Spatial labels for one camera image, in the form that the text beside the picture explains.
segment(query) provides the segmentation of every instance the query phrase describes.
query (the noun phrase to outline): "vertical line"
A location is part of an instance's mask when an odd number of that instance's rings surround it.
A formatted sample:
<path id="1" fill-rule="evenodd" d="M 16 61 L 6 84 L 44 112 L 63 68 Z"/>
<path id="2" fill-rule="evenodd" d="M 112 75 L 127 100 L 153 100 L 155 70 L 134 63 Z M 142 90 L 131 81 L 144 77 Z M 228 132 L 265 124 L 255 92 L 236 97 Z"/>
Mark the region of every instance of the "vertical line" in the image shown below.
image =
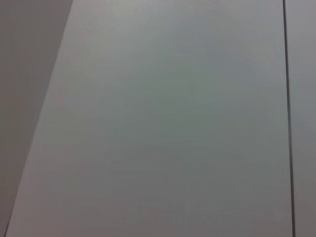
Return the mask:
<path id="1" fill-rule="evenodd" d="M 284 23 L 284 46 L 285 46 L 285 70 L 286 70 L 288 145 L 289 145 L 289 158 L 290 158 L 292 236 L 296 237 L 295 205 L 294 205 L 294 172 L 293 172 L 293 151 L 292 151 L 292 124 L 291 124 L 290 81 L 289 81 L 289 70 L 288 70 L 288 49 L 287 49 L 287 26 L 286 26 L 285 0 L 283 0 L 283 23 Z"/>

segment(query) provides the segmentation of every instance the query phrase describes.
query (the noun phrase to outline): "white wall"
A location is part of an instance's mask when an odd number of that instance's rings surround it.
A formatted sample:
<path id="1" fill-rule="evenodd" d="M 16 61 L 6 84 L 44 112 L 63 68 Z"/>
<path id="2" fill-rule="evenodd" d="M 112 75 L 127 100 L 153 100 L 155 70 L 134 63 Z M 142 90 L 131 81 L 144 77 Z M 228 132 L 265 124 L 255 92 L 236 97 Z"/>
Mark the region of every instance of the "white wall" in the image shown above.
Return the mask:
<path id="1" fill-rule="evenodd" d="M 316 2 L 287 0 L 294 195 L 298 237 L 316 223 Z"/>
<path id="2" fill-rule="evenodd" d="M 8 237 L 291 235 L 282 3 L 75 0 Z"/>
<path id="3" fill-rule="evenodd" d="M 71 0 L 0 0 L 0 237 L 12 212 Z"/>

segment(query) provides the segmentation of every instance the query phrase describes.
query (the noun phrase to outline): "gray wall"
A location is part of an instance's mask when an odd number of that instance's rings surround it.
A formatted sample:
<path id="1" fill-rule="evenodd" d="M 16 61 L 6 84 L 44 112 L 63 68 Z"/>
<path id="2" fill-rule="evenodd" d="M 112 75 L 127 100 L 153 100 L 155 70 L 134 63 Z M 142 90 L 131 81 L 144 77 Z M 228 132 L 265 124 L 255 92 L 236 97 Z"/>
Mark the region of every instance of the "gray wall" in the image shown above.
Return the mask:
<path id="1" fill-rule="evenodd" d="M 0 1 L 0 236 L 12 212 L 71 0 Z"/>
<path id="2" fill-rule="evenodd" d="M 8 237 L 291 236 L 282 3 L 75 0 Z"/>
<path id="3" fill-rule="evenodd" d="M 287 0 L 296 229 L 315 235 L 316 2 Z"/>

